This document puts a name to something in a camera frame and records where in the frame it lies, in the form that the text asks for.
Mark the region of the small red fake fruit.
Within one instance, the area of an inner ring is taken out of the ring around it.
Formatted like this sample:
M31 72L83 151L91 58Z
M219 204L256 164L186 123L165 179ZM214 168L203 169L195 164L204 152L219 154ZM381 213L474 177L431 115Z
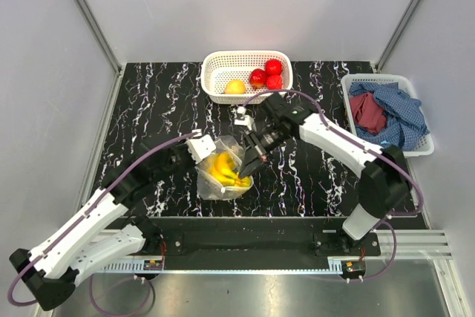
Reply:
M270 75L266 81L269 90L280 90L283 88L283 78L281 75Z

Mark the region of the polka dot zip top bag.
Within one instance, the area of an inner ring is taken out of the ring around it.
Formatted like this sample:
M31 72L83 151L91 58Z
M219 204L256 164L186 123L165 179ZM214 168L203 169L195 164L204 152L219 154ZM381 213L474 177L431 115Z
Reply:
M203 200L235 200L248 192L252 176L239 178L244 149L231 136L218 137L216 149L197 167L197 195Z

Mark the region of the red fake tomato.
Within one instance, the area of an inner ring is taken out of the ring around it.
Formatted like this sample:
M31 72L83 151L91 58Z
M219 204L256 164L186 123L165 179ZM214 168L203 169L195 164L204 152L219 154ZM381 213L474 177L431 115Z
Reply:
M260 89L266 85L268 75L265 70L260 68L254 69L249 75L249 84L254 89Z

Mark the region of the yellow fake banana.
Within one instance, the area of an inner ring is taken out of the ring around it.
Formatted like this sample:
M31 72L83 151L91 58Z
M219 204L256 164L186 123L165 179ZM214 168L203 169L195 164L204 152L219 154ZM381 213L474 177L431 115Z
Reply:
M212 163L209 168L209 174L217 180L222 186L232 186L248 188L251 186L250 177L240 179L238 172L235 171L236 165L233 157L227 151L216 154L212 158Z

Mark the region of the red fake apple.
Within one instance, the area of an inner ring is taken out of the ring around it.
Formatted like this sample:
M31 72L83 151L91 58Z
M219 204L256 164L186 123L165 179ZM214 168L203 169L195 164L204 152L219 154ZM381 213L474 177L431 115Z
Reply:
M265 71L268 76L281 75L283 66L280 60L270 59L265 64Z

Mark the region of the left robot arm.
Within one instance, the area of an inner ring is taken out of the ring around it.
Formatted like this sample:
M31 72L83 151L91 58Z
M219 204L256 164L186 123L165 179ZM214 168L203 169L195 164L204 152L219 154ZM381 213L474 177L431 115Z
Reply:
M164 252L162 230L136 216L109 238L89 243L110 223L132 211L158 181L184 175L215 150L208 135L185 134L159 145L144 142L104 178L89 201L59 230L34 248L17 249L9 260L17 271L7 299L17 307L52 310L87 278L118 258Z

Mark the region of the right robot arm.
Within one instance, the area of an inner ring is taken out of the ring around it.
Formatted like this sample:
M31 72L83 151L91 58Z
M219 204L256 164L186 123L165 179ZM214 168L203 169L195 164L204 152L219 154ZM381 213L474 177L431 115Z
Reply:
M330 154L358 177L358 204L342 224L337 246L346 255L357 253L364 237L410 195L414 183L402 151L383 148L344 130L322 114L318 103L290 105L278 90L266 92L262 102L269 122L253 128L246 106L237 109L235 124L247 127L240 177L253 175L268 162L271 152L291 138Z

